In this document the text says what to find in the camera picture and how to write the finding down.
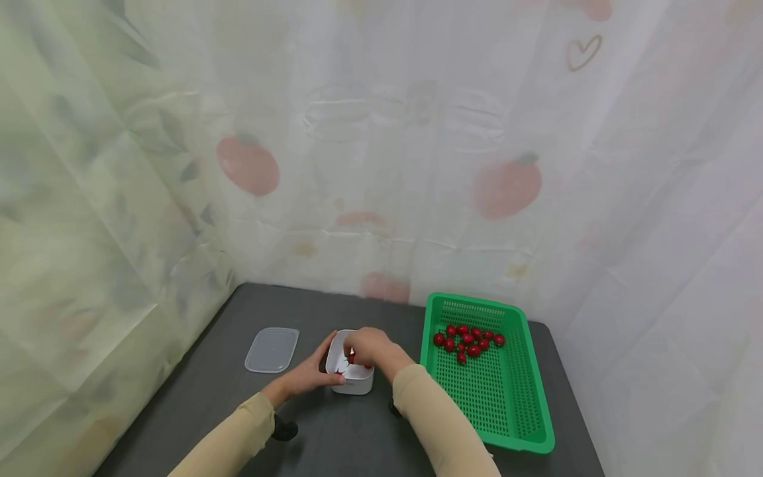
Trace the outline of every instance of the fabric backdrop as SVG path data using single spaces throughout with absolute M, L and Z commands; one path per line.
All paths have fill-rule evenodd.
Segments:
M 235 286 L 198 95 L 143 42 L 92 2 L 0 0 L 4 477 L 90 475 Z

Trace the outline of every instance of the clear plastic lid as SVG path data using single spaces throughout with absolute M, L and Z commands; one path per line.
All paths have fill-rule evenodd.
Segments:
M 291 363 L 298 338 L 298 330 L 265 328 L 254 337 L 243 365 L 251 372 L 281 372 Z

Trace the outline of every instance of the gray table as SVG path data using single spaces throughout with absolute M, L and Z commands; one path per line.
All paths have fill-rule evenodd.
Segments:
M 277 375 L 244 369 L 259 330 L 293 327 L 301 334 L 291 367 L 333 329 L 379 327 L 417 359 L 424 308 L 278 286 L 241 285 L 154 395 L 97 477 L 167 475 L 236 406 Z M 556 448 L 548 456 L 488 446 L 503 475 L 604 477 L 549 329 L 530 323 L 549 401 Z M 366 396 L 328 389 L 299 396 L 278 414 L 296 421 L 291 442 L 270 440 L 241 475 L 433 475 L 405 420 L 387 409 L 391 387 L 375 374 Z

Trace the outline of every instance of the beige sleeve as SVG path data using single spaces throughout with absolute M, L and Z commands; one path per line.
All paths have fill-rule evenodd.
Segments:
M 169 477 L 234 477 L 273 434 L 274 414 L 268 398 L 255 394 L 196 444 Z
M 439 477 L 500 475 L 477 431 L 422 365 L 406 366 L 394 377 L 392 397 Z

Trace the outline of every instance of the green mesh basket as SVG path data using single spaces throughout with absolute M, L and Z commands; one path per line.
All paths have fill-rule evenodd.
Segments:
M 506 344 L 499 348 L 491 343 L 479 357 L 468 357 L 460 365 L 456 352 L 448 353 L 432 341 L 435 333 L 445 333 L 448 324 L 492 330 L 503 334 Z M 541 454 L 554 448 L 530 328 L 519 308 L 433 293 L 427 300 L 421 364 L 461 408 L 484 443 Z

